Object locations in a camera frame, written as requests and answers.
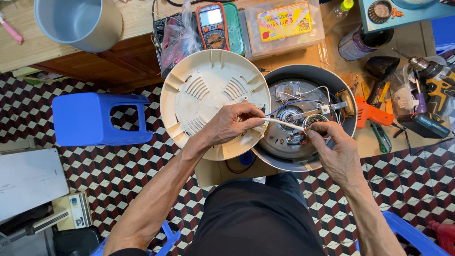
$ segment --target checkered floor tile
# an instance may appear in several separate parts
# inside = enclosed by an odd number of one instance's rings
[[[0,143],[33,138],[44,148],[57,148],[70,190],[87,192],[93,224],[106,237],[142,187],[179,152],[162,124],[160,87],[151,85],[133,92],[145,95],[151,102],[144,107],[147,130],[155,132],[150,142],[115,147],[61,147],[55,138],[52,99],[68,93],[108,90],[75,79],[33,86],[10,73],[2,74]],[[133,106],[113,108],[111,121],[119,129],[138,130],[137,111]],[[455,127],[455,113],[450,121]],[[426,228],[428,221],[454,223],[455,146],[451,141],[427,148],[416,156],[403,150],[361,162],[364,177],[382,210],[394,212],[435,242],[434,232]],[[327,255],[359,255],[354,242],[358,235],[356,223],[341,189],[322,169],[295,174]],[[167,217],[171,229],[182,234],[170,254],[183,255],[197,230],[205,199],[214,189],[199,188],[194,173],[184,185]],[[160,231],[149,249],[160,250],[166,240]],[[399,240],[408,255],[419,254],[406,240],[401,237]]]

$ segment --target person's left hand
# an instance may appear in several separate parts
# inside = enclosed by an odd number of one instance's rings
[[[243,122],[237,123],[237,117]],[[207,138],[211,147],[233,140],[245,131],[264,123],[265,114],[251,103],[223,106],[198,135]]]

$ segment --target hand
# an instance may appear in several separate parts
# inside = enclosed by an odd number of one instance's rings
[[[237,117],[243,122],[237,123]],[[245,131],[264,123],[265,114],[251,103],[223,106],[200,133],[212,147],[233,140]]]
[[[327,132],[335,142],[333,149],[325,145],[324,138],[315,131]],[[341,189],[363,185],[366,180],[362,174],[357,143],[335,122],[313,123],[307,131],[311,143],[319,152],[319,159],[329,176]]]

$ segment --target ventilation slot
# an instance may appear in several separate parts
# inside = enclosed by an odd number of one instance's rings
[[[364,110],[359,108],[358,112],[359,113],[357,114],[357,122],[360,122],[362,120],[362,113],[364,112]]]
[[[187,123],[187,128],[191,135],[195,135],[197,132],[202,130],[202,128],[204,128],[206,124],[207,122],[204,121],[204,119],[201,116],[197,116],[196,118]]]
[[[232,100],[235,100],[241,95],[245,94],[247,90],[237,79],[232,77],[231,80],[229,80],[229,83],[227,83],[224,92],[227,93]]]
[[[198,77],[190,83],[190,85],[185,89],[185,92],[199,100],[202,100],[204,96],[209,93],[209,89],[202,77]]]

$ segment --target digital multimeter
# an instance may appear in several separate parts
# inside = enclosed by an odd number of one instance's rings
[[[223,49],[230,51],[226,16],[221,3],[196,9],[197,28],[201,35],[204,50]]]

